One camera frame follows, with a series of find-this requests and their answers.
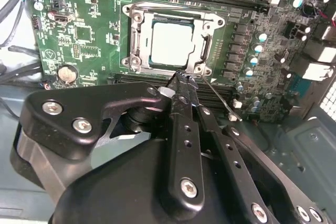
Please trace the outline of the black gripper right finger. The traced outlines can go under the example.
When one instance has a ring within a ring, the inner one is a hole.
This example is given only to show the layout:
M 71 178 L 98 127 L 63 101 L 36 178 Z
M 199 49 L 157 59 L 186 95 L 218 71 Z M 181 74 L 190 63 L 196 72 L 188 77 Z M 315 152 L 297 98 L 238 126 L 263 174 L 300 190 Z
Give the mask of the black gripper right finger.
M 225 165 L 244 223 L 328 223 L 326 215 L 244 133 L 223 130 L 210 110 L 198 101 L 197 83 L 188 78 L 188 91 L 215 151 Z

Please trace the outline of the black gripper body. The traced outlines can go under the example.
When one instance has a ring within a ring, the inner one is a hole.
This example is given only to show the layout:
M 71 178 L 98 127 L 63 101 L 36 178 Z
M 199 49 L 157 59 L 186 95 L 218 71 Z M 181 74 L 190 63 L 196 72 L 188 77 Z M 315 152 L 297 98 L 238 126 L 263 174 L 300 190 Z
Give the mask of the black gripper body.
M 52 223 L 177 223 L 161 203 L 168 143 L 145 141 L 74 181 Z M 202 156 L 205 203 L 190 223 L 253 223 L 219 160 Z

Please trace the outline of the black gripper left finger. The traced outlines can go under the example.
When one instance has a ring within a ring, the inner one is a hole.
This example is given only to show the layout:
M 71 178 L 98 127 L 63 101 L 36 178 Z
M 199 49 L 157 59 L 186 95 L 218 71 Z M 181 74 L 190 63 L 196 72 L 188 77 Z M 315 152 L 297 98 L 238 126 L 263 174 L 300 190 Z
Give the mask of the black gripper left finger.
M 168 143 L 161 203 L 177 221 L 204 206 L 198 124 L 188 76 L 173 75 L 167 92 L 146 82 L 41 91 L 23 105 L 14 147 L 19 174 L 41 185 L 56 206 L 90 171 L 154 139 Z

